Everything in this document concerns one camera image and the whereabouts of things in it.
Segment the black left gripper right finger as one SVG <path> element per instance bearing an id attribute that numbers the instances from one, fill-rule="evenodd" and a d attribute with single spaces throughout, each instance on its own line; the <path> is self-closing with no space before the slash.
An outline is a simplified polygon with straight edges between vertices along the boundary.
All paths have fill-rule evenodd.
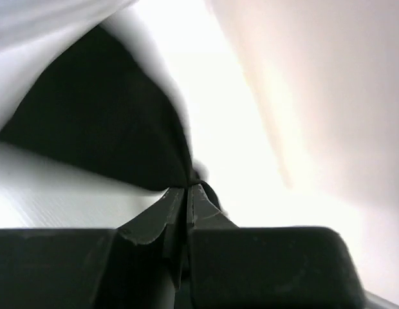
<path id="1" fill-rule="evenodd" d="M 188 229 L 236 229 L 230 221 L 208 198 L 200 184 L 192 186 L 187 195 Z"/>

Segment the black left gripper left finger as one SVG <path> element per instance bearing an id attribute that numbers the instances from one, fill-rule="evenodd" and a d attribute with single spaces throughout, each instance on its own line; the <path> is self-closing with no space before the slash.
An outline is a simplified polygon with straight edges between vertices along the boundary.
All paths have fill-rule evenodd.
<path id="1" fill-rule="evenodd" d="M 152 292 L 167 277 L 179 288 L 186 238 L 186 190 L 172 188 L 118 228 L 117 290 Z"/>

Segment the black trousers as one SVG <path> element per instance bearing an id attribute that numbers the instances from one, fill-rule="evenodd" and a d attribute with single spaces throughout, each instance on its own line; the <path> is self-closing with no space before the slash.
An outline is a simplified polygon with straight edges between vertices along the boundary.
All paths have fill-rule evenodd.
<path id="1" fill-rule="evenodd" d="M 101 26 L 40 74 L 0 141 L 149 191 L 199 183 L 219 205 L 173 103 Z"/>

